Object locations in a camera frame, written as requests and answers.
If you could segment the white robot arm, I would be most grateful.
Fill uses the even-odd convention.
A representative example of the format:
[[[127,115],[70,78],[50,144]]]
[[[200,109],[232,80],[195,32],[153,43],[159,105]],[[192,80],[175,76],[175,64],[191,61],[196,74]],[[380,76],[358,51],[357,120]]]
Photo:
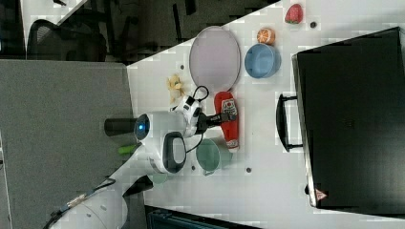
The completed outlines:
[[[185,140],[212,127],[237,120],[234,114],[151,112],[135,119],[134,134],[140,145],[131,157],[91,189],[51,214],[43,229],[121,229],[128,215],[124,200],[142,177],[176,174],[193,151],[206,175],[231,159],[224,140],[202,138],[191,149]]]

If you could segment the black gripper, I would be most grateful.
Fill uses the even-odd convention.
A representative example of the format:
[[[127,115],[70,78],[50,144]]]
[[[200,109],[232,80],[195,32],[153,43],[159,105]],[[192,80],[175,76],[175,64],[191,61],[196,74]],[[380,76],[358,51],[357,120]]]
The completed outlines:
[[[209,127],[221,126],[223,123],[235,121],[236,119],[237,116],[235,114],[229,113],[214,114],[208,118],[207,124],[207,116],[204,113],[200,113],[196,124],[196,135],[204,134],[208,129],[208,126]]]

